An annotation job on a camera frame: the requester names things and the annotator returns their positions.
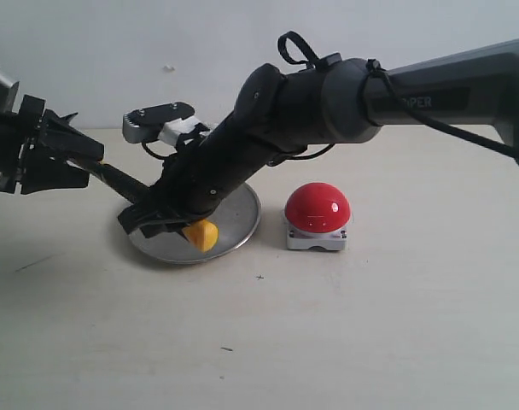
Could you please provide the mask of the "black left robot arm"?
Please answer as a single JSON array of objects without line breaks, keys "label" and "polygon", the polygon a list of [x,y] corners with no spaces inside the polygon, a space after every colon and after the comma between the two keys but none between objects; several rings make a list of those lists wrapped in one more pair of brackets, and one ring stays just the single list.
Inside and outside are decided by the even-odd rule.
[{"label": "black left robot arm", "polygon": [[374,59],[318,57],[304,39],[299,71],[254,70],[232,111],[205,137],[194,125],[160,178],[119,216],[125,231],[176,231],[205,219],[264,166],[313,144],[361,144],[383,126],[429,126],[509,156],[519,165],[519,39],[386,70]]}]

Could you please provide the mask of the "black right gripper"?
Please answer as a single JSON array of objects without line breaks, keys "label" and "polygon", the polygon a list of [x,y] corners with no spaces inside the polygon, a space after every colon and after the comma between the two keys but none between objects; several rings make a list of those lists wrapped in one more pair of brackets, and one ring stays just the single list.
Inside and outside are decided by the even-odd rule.
[{"label": "black right gripper", "polygon": [[73,128],[70,121],[77,115],[59,116],[45,110],[45,100],[25,95],[17,113],[0,113],[0,192],[28,195],[46,190],[86,188],[89,174],[64,161],[47,158],[46,149],[71,158],[101,161],[104,145]]}]

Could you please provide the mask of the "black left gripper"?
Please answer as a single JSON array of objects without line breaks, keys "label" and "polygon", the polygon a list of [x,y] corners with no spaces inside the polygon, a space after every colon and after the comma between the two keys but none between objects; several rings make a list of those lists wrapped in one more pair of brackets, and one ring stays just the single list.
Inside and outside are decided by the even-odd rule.
[{"label": "black left gripper", "polygon": [[[178,209],[202,218],[262,167],[293,153],[294,138],[279,115],[244,119],[230,113],[208,134],[181,135],[174,148],[177,154],[165,160],[151,186]],[[125,231],[139,229],[146,238],[162,233],[185,238],[184,228],[192,225],[148,203],[124,208],[117,220]]]}]

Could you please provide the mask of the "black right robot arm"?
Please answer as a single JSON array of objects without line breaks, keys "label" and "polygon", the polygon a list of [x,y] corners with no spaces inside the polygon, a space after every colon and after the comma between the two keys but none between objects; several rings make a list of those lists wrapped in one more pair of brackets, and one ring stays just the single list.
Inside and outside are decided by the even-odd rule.
[{"label": "black right robot arm", "polygon": [[18,112],[0,111],[0,192],[14,194],[17,185],[22,195],[81,189],[93,176],[131,204],[118,215],[127,234],[182,234],[192,225],[189,216],[157,203],[150,187],[106,163],[104,145],[71,125],[75,116],[60,116],[28,95]]}]

